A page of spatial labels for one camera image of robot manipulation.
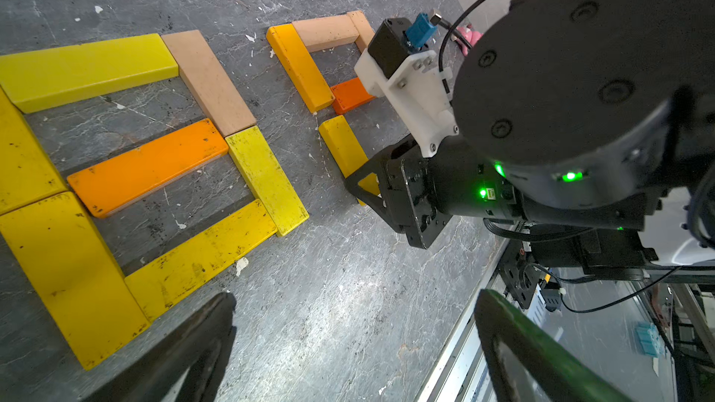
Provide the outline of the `orange block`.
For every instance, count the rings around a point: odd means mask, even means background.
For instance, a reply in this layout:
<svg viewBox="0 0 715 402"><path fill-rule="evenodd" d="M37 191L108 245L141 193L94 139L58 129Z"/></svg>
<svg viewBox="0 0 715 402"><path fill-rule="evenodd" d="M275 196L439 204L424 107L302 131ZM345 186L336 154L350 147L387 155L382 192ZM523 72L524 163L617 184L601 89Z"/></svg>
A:
<svg viewBox="0 0 715 402"><path fill-rule="evenodd" d="M357 77L332 86L331 92L334 96L333 110L337 115L344 115L374 99Z"/></svg>
<svg viewBox="0 0 715 402"><path fill-rule="evenodd" d="M105 219L227 152L206 118L71 174L67 182L92 216Z"/></svg>

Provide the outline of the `tan block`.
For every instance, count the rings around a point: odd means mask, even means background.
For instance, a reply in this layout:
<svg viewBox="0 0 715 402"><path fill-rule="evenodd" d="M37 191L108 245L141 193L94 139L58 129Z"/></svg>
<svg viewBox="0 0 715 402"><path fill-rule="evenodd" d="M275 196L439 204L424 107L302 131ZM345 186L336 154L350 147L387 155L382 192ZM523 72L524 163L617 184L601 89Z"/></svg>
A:
<svg viewBox="0 0 715 402"><path fill-rule="evenodd" d="M362 11L349 11L346 15L350 18L354 27L357 29L359 35L357 36L355 43L359 51L363 53L374 38L374 30Z"/></svg>
<svg viewBox="0 0 715 402"><path fill-rule="evenodd" d="M186 87L223 137L256 125L256 118L199 30L161 38Z"/></svg>
<svg viewBox="0 0 715 402"><path fill-rule="evenodd" d="M309 53L352 44L359 38L359 31L346 14L296 20L292 26Z"/></svg>

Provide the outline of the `yellow block top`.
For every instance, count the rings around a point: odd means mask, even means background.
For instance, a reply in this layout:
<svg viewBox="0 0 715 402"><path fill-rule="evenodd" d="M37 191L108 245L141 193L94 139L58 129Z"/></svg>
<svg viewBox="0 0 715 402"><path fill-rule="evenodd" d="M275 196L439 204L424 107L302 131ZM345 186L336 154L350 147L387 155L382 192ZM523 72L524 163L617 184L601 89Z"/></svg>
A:
<svg viewBox="0 0 715 402"><path fill-rule="evenodd" d="M318 132L345 179L368 161L368 156L342 115L320 124Z"/></svg>

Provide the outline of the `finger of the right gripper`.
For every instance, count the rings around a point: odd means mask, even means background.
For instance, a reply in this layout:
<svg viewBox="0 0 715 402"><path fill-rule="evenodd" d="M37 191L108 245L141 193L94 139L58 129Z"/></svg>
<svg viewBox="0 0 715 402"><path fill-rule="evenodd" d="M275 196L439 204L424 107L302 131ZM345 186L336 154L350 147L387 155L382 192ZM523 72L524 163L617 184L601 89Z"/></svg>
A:
<svg viewBox="0 0 715 402"><path fill-rule="evenodd" d="M344 179L347 191L359 203L370 207L381 218L389 216L387 203L381 197L380 180L387 178L385 174L385 151L381 151Z"/></svg>

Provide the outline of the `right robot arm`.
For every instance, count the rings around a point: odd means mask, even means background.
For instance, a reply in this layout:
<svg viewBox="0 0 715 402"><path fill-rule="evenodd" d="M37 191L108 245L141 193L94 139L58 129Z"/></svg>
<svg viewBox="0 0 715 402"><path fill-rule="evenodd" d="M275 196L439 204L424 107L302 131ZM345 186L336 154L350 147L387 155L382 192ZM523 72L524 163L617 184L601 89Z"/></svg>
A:
<svg viewBox="0 0 715 402"><path fill-rule="evenodd" d="M459 71L436 14L383 21L356 73L408 135L346 189L419 249L482 219L600 279L714 265L714 0L513 0Z"/></svg>

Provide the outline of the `yellow block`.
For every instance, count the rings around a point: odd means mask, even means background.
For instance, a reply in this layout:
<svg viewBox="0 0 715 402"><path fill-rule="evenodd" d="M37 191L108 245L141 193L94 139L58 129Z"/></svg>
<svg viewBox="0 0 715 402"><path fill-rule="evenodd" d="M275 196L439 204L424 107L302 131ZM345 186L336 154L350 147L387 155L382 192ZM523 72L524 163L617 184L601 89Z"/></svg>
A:
<svg viewBox="0 0 715 402"><path fill-rule="evenodd" d="M149 327L121 268L73 193L3 215L1 234L84 370Z"/></svg>
<svg viewBox="0 0 715 402"><path fill-rule="evenodd" d="M22 113L1 91L1 214L68 190Z"/></svg>
<svg viewBox="0 0 715 402"><path fill-rule="evenodd" d="M342 115L320 124L318 132L345 179L368 161L368 156Z"/></svg>
<svg viewBox="0 0 715 402"><path fill-rule="evenodd" d="M1 58L1 87L32 114L179 75L157 33Z"/></svg>
<svg viewBox="0 0 715 402"><path fill-rule="evenodd" d="M251 202L126 278L150 321L225 271L277 232L263 203Z"/></svg>

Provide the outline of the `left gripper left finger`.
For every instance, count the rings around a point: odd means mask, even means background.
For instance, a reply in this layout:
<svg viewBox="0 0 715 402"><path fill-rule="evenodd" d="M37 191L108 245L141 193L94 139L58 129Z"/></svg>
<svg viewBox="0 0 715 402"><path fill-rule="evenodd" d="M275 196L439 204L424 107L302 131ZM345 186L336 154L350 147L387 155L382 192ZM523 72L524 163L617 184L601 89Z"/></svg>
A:
<svg viewBox="0 0 715 402"><path fill-rule="evenodd" d="M178 381L178 401L213 401L225 377L236 337L236 298L215 295L89 401L159 401Z"/></svg>

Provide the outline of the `yellow-green block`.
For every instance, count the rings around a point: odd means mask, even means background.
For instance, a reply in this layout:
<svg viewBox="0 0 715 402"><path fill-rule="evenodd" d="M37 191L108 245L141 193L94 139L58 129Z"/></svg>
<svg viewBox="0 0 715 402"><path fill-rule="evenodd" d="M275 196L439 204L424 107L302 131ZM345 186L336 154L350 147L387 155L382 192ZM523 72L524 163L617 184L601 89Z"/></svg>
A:
<svg viewBox="0 0 715 402"><path fill-rule="evenodd" d="M298 193L257 126L230 135L225 141L244 181L266 208L279 236L290 234L309 219Z"/></svg>

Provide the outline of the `orange-yellow block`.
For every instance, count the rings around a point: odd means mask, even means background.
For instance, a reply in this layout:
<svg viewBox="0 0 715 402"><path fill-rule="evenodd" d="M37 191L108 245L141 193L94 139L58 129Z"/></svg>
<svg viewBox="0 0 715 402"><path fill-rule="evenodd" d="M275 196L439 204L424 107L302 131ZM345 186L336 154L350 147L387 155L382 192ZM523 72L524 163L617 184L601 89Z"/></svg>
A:
<svg viewBox="0 0 715 402"><path fill-rule="evenodd" d="M266 39L310 113L331 106L334 101L331 88L293 25L270 27Z"/></svg>

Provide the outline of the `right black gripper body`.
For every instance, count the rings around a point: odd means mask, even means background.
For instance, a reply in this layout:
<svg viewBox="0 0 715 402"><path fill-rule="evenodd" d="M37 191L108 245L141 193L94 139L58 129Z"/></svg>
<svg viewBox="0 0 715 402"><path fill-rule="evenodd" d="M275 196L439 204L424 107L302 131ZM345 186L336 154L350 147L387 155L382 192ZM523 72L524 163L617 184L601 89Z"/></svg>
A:
<svg viewBox="0 0 715 402"><path fill-rule="evenodd" d="M407 136L379 153L383 219L412 247L429 248L454 216L515 223L525 219L519 193L464 137L449 137L422 156Z"/></svg>

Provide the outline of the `yellow block bottom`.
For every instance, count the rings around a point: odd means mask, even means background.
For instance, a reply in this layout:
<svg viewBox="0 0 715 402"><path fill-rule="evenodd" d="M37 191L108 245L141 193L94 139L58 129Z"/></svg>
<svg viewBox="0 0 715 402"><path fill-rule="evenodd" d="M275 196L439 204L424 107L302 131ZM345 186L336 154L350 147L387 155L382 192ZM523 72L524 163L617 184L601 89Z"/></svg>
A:
<svg viewBox="0 0 715 402"><path fill-rule="evenodd" d="M149 327L121 268L73 193L3 215L1 234L84 370Z"/></svg>

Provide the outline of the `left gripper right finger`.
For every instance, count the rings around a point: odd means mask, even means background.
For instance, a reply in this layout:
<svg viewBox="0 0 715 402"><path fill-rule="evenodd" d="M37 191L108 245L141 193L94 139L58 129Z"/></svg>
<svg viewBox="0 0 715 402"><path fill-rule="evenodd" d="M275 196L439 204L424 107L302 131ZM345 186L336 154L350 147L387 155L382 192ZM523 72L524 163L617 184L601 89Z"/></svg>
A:
<svg viewBox="0 0 715 402"><path fill-rule="evenodd" d="M499 401L521 401L502 350L508 349L553 401L628 401L494 290L481 290L474 319Z"/></svg>

